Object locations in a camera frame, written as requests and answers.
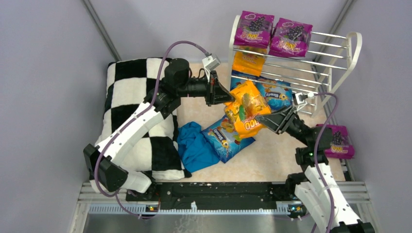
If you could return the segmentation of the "aluminium frame rail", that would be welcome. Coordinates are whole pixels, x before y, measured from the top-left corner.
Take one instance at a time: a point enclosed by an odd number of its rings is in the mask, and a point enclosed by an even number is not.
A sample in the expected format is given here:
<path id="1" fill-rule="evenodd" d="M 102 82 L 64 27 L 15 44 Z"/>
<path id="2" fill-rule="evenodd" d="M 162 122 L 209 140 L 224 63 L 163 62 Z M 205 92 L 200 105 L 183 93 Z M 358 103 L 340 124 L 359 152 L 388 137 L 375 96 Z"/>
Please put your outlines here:
<path id="1" fill-rule="evenodd" d="M 301 201 L 288 195 L 283 182 L 163 182 L 152 200 L 135 198 L 124 190 L 118 197 L 120 202 L 96 193 L 90 182 L 83 183 L 70 232 L 83 231 L 88 214 L 272 215 L 293 220 L 309 213 Z"/>

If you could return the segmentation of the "orange candy bag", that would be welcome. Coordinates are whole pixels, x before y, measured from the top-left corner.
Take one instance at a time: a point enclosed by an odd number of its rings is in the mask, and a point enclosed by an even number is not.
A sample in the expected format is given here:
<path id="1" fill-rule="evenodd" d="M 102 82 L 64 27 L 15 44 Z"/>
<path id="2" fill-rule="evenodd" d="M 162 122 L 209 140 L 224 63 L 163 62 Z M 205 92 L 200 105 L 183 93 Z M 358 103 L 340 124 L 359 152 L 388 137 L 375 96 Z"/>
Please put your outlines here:
<path id="1" fill-rule="evenodd" d="M 265 61 L 265 56 L 237 51 L 232 69 L 249 75 L 260 76 Z"/>
<path id="2" fill-rule="evenodd" d="M 267 101 L 252 81 L 237 85 L 229 94 L 233 102 L 226 102 L 224 112 L 240 138 L 258 134 L 265 126 L 256 120 L 259 115 L 271 113 Z"/>

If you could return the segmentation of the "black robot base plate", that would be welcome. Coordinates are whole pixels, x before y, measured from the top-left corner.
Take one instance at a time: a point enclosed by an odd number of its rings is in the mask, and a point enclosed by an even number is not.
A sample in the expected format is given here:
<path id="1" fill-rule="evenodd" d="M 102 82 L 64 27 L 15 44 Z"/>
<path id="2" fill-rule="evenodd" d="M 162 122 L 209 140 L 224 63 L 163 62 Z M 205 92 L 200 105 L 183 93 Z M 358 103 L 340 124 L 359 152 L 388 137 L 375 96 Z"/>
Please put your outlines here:
<path id="1" fill-rule="evenodd" d="M 294 200 L 283 182 L 164 182 L 156 184 L 150 196 L 127 194 L 125 199 L 160 203 L 162 210 L 186 210 L 193 202 L 199 210 L 274 210 Z"/>

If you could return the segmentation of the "blue cloth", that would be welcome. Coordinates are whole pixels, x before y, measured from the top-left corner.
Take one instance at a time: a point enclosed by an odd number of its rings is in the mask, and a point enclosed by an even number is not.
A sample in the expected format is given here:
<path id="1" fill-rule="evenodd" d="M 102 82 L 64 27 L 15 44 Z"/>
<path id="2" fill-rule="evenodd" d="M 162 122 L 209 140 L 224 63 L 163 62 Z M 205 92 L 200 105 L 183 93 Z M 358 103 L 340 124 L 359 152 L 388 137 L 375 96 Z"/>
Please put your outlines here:
<path id="1" fill-rule="evenodd" d="M 213 166 L 220 160 L 211 144 L 202 134 L 202 127 L 192 121 L 178 129 L 178 153 L 187 171 L 196 172 Z"/>

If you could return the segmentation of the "purple candy bag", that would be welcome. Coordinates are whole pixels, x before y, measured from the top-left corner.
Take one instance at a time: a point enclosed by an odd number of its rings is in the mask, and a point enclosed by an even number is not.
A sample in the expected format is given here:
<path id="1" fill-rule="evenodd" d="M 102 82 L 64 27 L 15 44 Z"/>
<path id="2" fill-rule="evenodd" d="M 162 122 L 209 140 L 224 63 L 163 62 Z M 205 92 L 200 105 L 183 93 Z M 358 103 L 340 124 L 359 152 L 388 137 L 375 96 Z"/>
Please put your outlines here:
<path id="1" fill-rule="evenodd" d="M 234 45 L 265 49 L 271 41 L 274 15 L 242 11 L 238 21 Z"/>
<path id="2" fill-rule="evenodd" d="M 352 159 L 355 150 L 349 142 L 347 128 L 341 125 L 327 125 L 322 136 L 328 129 L 331 129 L 332 139 L 325 150 L 318 151 L 318 155 L 325 155 L 328 158 Z"/>
<path id="3" fill-rule="evenodd" d="M 305 57 L 313 25 L 280 18 L 269 46 L 269 55 L 283 58 Z"/>

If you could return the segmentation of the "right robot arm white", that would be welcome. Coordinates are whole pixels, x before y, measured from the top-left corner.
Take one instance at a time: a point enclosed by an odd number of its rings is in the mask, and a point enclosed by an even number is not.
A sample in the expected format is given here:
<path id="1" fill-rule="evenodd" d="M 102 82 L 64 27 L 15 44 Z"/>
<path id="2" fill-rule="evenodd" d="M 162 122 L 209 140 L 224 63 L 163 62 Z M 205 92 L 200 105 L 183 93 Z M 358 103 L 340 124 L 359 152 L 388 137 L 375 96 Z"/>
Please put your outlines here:
<path id="1" fill-rule="evenodd" d="M 302 172 L 290 174 L 285 184 L 306 207 L 320 232 L 375 232 L 373 225 L 364 222 L 351 208 L 332 174 L 325 156 L 333 138 L 330 128 L 325 124 L 307 126 L 292 106 L 255 119 L 272 132 L 287 133 L 305 145 L 295 150 Z"/>

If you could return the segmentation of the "black white checkered pillow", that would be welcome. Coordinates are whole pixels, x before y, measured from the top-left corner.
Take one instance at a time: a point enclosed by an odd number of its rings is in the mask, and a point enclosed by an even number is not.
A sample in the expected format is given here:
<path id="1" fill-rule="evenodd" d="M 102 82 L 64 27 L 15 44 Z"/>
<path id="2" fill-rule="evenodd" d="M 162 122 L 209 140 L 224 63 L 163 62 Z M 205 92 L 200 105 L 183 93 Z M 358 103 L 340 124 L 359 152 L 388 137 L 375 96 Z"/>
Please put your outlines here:
<path id="1" fill-rule="evenodd" d="M 143 58 L 108 66 L 103 130 L 98 143 L 118 129 L 155 87 L 161 60 Z M 177 137 L 177 112 L 173 111 L 128 151 L 120 166 L 146 172 L 156 180 L 176 181 L 191 177 L 178 154 Z"/>

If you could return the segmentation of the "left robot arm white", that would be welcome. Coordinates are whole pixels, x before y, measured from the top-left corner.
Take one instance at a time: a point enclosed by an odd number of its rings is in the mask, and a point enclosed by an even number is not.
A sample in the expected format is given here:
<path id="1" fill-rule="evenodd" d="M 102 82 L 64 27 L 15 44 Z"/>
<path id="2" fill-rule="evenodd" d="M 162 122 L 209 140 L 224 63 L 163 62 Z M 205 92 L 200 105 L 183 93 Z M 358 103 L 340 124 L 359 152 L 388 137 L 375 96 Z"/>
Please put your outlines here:
<path id="1" fill-rule="evenodd" d="M 120 189 L 147 192 L 152 179 L 140 171 L 121 167 L 125 156 L 155 125 L 166 119 L 181 104 L 181 98 L 203 97 L 207 106 L 234 101 L 234 97 L 219 82 L 216 68 L 221 64 L 215 55 L 202 60 L 204 75 L 190 77 L 189 62 L 172 59 L 167 67 L 162 60 L 155 88 L 138 108 L 112 134 L 97 145 L 84 148 L 87 167 L 93 173 L 96 189 L 112 197 Z"/>

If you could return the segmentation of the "blue candy bag on shelf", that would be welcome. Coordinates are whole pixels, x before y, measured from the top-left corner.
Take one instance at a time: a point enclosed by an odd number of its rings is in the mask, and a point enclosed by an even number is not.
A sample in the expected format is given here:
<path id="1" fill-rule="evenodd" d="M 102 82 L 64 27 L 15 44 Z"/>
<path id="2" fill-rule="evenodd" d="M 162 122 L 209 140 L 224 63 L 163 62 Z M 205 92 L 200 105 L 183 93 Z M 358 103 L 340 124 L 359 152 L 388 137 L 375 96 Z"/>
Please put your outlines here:
<path id="1" fill-rule="evenodd" d="M 271 110 L 278 111 L 292 105 L 290 83 L 259 77 L 256 87 L 264 97 Z"/>

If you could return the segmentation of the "blue candy bag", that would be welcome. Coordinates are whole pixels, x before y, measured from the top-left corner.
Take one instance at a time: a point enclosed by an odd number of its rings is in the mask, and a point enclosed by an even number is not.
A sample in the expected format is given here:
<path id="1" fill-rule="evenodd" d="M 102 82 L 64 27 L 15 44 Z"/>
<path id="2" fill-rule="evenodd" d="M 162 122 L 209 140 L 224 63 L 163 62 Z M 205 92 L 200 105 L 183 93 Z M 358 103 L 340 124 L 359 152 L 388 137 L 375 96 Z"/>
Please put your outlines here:
<path id="1" fill-rule="evenodd" d="M 259 77 L 256 87 L 264 97 L 271 110 L 278 111 L 292 105 L 290 83 Z"/>
<path id="2" fill-rule="evenodd" d="M 223 163 L 256 141 L 253 137 L 240 138 L 226 116 L 202 130 L 202 134 Z"/>
<path id="3" fill-rule="evenodd" d="M 230 90 L 233 90 L 238 85 L 243 84 L 247 80 L 248 77 L 249 77 L 248 74 L 232 70 L 231 80 L 230 80 Z"/>

